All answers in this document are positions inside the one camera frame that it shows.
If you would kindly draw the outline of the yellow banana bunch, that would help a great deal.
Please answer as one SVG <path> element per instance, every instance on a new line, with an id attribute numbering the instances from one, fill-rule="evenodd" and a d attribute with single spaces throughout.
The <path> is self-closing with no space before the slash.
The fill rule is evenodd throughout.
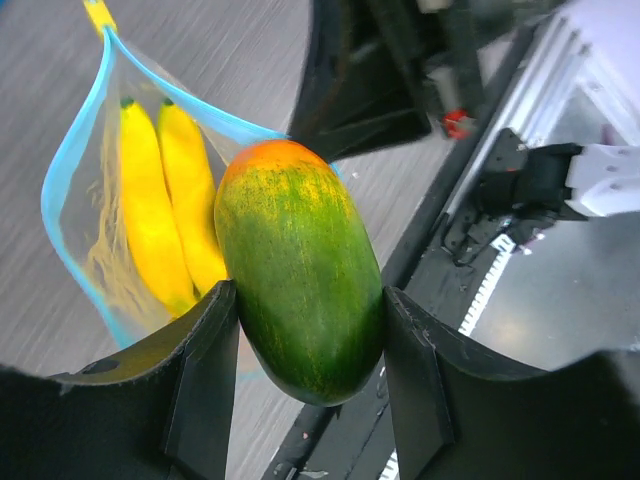
<path id="1" fill-rule="evenodd" d="M 195 121 L 170 99 L 151 119 L 120 103 L 120 205 L 129 251 L 151 293 L 178 317 L 227 277 L 213 225 L 215 182 Z"/>

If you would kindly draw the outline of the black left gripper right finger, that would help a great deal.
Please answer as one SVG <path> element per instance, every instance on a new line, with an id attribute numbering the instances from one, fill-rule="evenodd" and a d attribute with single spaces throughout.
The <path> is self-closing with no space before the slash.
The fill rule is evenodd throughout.
<path id="1" fill-rule="evenodd" d="M 639 353 L 544 371 L 387 288 L 385 363 L 404 479 L 635 479 Z"/>

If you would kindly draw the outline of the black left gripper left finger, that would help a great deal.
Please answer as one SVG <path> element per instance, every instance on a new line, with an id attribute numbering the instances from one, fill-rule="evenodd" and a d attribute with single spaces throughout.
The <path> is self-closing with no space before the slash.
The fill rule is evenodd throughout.
<path id="1" fill-rule="evenodd" d="M 184 317 L 81 371 L 1 370 L 5 479 L 221 479 L 238 321 L 224 281 Z"/>

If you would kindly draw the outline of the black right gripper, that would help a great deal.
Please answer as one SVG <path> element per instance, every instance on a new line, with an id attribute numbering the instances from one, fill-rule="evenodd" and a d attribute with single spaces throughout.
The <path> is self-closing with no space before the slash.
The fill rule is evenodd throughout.
<path id="1" fill-rule="evenodd" d="M 327 161 L 465 139 L 486 100 L 480 46 L 473 1 L 314 1 L 289 135 Z"/>

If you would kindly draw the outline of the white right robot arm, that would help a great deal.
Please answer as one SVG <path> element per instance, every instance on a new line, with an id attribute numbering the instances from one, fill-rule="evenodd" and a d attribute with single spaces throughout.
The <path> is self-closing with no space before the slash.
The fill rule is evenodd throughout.
<path id="1" fill-rule="evenodd" d="M 639 111 L 603 100 L 629 137 L 547 142 L 573 86 L 606 83 L 577 24 L 637 15 L 635 1 L 315 1 L 291 136 L 328 162 L 440 134 L 452 152 L 384 271 L 428 250 L 457 268 L 500 236 L 525 248 L 559 221 L 639 207 Z"/>

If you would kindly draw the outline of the green orange mango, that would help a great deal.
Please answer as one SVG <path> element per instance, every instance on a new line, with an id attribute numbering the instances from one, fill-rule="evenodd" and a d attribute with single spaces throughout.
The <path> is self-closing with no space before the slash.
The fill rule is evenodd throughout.
<path id="1" fill-rule="evenodd" d="M 356 395 L 383 347 L 380 269 L 334 170 L 290 140 L 241 151 L 215 201 L 242 328 L 269 378 L 332 407 Z"/>

